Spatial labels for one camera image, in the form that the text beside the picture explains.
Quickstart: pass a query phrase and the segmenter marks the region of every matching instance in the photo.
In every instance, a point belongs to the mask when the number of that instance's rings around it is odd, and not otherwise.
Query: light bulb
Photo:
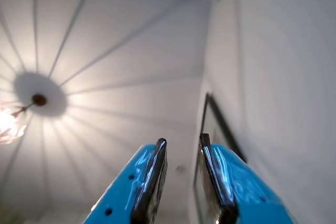
[[[9,144],[23,136],[26,128],[25,111],[21,108],[0,108],[0,144]]]

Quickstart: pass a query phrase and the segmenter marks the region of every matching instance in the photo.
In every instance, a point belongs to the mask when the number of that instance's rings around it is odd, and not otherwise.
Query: white ceiling
[[[140,145],[165,137],[161,208],[185,210],[210,1],[0,0],[0,100],[38,72],[68,104],[29,112],[26,135],[0,146],[1,202],[30,218],[88,209]]]

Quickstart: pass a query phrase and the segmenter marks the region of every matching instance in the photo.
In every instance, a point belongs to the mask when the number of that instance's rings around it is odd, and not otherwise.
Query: blue plastic object
[[[292,224],[278,196],[231,150],[211,145],[238,206],[237,224]]]
[[[127,163],[96,203],[83,224],[129,224],[138,188],[143,184],[146,167],[155,144],[145,145]]]

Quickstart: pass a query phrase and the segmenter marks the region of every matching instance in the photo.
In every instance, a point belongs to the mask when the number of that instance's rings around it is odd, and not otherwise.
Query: hole
[[[109,207],[108,209],[105,210],[105,215],[106,216],[110,216],[111,213],[112,213],[112,208]]]
[[[266,198],[264,196],[261,196],[260,200],[263,201],[263,202],[267,202],[267,200],[266,200]]]

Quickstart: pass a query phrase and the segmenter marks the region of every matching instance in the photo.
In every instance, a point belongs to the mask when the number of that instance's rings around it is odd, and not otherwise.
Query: black frame
[[[243,154],[242,149],[239,147],[237,141],[233,137],[232,132],[231,132],[229,126],[227,125],[223,114],[220,112],[219,107],[218,107],[213,95],[210,94],[210,93],[207,93],[206,96],[205,96],[205,103],[204,103],[204,108],[203,108],[203,116],[202,116],[202,124],[201,124],[200,134],[201,133],[206,133],[206,132],[203,132],[203,128],[204,128],[206,107],[207,107],[208,104],[210,105],[212,111],[214,112],[215,118],[216,118],[216,120],[217,120],[217,122],[220,126],[220,129],[221,129],[223,135],[225,136],[225,138],[226,138],[226,140],[227,140],[227,142],[230,146],[230,149],[232,151],[234,151],[238,155],[238,157],[240,157],[241,160],[243,160],[246,163],[247,162],[246,157]]]
[[[202,123],[201,123],[201,132],[199,134],[203,133],[205,115],[206,115],[206,110],[207,110],[206,108],[207,108],[208,105],[211,107],[212,111],[214,112],[215,119],[218,122],[218,125],[221,129],[221,132],[225,136],[225,138],[226,138],[226,140],[229,144],[230,149],[232,151],[234,151],[237,154],[237,156],[240,157],[241,160],[243,160],[245,163],[247,163],[247,159],[246,159],[245,155],[243,154],[243,152],[241,151],[238,143],[236,142],[235,138],[233,137],[232,132],[231,132],[229,126],[227,125],[223,114],[220,112],[220,109],[219,109],[213,95],[210,94],[210,93],[207,93],[206,96],[205,96],[205,102],[204,102],[204,107],[203,107],[203,115],[202,115]],[[195,199],[196,199],[198,219],[200,220],[201,216],[200,216],[200,209],[199,209],[199,205],[198,205],[198,195],[197,195],[196,190],[195,190],[196,178],[197,178],[197,169],[198,169],[198,154],[197,154],[196,167],[195,167],[195,173],[194,173],[193,193],[194,193]]]

